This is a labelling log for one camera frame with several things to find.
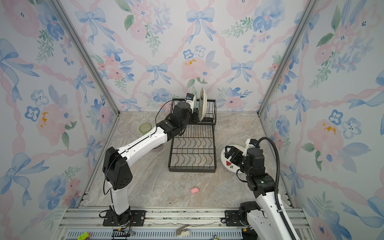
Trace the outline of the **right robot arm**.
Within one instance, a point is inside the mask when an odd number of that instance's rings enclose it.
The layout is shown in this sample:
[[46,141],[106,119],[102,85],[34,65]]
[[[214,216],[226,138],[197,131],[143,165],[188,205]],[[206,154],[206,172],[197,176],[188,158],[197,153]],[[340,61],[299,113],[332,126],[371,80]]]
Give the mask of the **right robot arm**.
[[266,172],[263,150],[236,146],[224,148],[224,158],[246,175],[245,182],[256,200],[240,204],[240,221],[260,240],[298,240],[300,237],[280,202],[277,182]]

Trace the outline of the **clear glass cup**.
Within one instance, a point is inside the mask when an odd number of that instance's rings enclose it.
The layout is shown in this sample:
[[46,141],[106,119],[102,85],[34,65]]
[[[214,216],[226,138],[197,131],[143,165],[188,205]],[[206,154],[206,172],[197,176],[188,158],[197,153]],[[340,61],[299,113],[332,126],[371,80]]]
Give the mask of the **clear glass cup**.
[[131,130],[132,130],[132,127],[129,123],[122,123],[121,125],[118,126],[118,131],[121,134],[130,133]]

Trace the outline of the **white floral plate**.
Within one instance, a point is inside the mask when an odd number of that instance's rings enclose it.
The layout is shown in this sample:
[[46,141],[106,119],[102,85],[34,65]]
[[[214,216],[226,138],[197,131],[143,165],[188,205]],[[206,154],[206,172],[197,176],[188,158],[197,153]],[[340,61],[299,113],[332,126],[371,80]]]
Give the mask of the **white floral plate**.
[[236,144],[225,146],[220,153],[221,163],[228,171],[235,174],[240,168],[233,164],[231,160],[233,157],[240,157],[240,160],[242,160],[244,150],[244,147]]

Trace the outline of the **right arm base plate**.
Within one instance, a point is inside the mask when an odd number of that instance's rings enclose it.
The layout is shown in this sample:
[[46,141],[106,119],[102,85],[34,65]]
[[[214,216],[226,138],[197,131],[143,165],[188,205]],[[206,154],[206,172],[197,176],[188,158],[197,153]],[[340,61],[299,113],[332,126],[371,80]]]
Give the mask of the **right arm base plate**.
[[258,210],[239,212],[239,210],[226,210],[221,223],[227,227],[255,228],[255,221],[251,219],[251,214],[256,214]]

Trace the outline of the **light green ceramic bowl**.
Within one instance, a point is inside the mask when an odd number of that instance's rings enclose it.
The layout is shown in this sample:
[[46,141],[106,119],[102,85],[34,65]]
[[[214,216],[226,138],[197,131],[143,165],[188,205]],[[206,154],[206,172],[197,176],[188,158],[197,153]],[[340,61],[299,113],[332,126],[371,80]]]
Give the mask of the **light green ceramic bowl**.
[[165,144],[160,144],[157,147],[153,148],[152,151],[161,151],[164,148]]

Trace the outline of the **pale green plate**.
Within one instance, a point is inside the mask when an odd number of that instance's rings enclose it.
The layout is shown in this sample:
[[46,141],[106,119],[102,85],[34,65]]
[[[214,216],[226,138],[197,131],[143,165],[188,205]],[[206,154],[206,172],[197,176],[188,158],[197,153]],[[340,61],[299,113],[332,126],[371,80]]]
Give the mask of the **pale green plate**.
[[198,100],[199,95],[198,95],[198,92],[197,92],[197,90],[196,90],[195,87],[193,87],[193,89],[192,89],[192,94],[194,95],[194,100],[193,100],[193,111],[194,111],[194,112],[197,112],[197,111],[198,111],[197,100]]

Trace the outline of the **green glass cup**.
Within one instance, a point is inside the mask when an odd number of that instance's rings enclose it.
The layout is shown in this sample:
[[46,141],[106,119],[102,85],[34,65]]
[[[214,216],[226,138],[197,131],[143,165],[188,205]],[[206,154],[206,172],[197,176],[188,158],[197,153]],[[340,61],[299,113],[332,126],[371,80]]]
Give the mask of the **green glass cup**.
[[139,131],[143,136],[149,133],[152,129],[153,127],[150,123],[143,123],[139,126]]

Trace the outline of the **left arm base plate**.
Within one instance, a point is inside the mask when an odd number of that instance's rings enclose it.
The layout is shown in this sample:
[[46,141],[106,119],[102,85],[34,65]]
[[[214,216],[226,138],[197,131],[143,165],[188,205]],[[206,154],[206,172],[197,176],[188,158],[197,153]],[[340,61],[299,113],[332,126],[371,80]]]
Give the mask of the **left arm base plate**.
[[146,218],[145,210],[127,210],[117,215],[113,210],[107,210],[104,219],[104,227],[142,227]]

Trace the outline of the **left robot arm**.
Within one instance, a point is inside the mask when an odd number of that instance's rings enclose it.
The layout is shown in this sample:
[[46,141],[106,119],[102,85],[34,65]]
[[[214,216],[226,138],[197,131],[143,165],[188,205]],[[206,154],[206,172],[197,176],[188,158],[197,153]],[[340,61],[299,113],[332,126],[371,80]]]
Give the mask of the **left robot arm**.
[[127,187],[133,179],[130,167],[152,149],[181,136],[191,122],[193,109],[188,102],[178,102],[173,112],[132,143],[115,149],[110,147],[105,153],[103,173],[108,185],[107,193],[112,203],[106,216],[114,224],[127,226],[132,221],[131,207],[128,202]]

